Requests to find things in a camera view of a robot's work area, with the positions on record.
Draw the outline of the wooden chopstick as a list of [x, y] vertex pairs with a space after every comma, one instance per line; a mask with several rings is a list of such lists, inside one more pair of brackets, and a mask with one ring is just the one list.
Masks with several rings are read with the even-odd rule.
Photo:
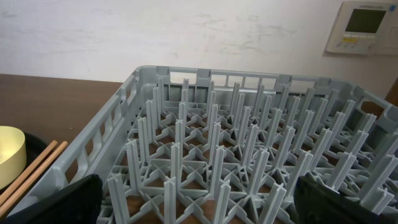
[[54, 147], [57, 145], [57, 141], [53, 140], [40, 154], [39, 156], [25, 169], [22, 173], [11, 183], [11, 185], [1, 194], [1, 205], [3, 205], [11, 195], [17, 190], [17, 188], [38, 168], [43, 160], [52, 153]]
[[10, 211], [19, 203], [21, 198], [29, 191], [29, 189], [40, 179], [42, 174], [52, 165], [56, 158], [65, 150], [68, 143], [62, 142], [57, 148], [54, 147], [51, 154], [49, 154], [41, 165], [36, 168], [33, 173], [17, 188], [11, 197], [1, 205], [1, 219], [7, 217]]

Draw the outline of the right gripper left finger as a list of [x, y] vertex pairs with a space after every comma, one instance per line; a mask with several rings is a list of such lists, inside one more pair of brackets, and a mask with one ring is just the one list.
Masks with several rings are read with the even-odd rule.
[[96, 223], [101, 210], [102, 187], [99, 175], [90, 174], [6, 217], [1, 224]]

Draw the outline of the yellow bowl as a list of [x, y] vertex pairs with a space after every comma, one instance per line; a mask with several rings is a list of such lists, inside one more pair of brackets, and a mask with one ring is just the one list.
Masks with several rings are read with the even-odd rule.
[[12, 126], [1, 126], [1, 189], [24, 170], [27, 162], [25, 134]]

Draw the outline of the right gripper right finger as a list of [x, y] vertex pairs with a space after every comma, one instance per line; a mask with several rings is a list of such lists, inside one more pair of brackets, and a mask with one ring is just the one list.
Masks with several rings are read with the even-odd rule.
[[393, 224], [397, 215], [378, 215], [319, 184], [310, 175], [301, 175], [294, 190], [299, 224]]

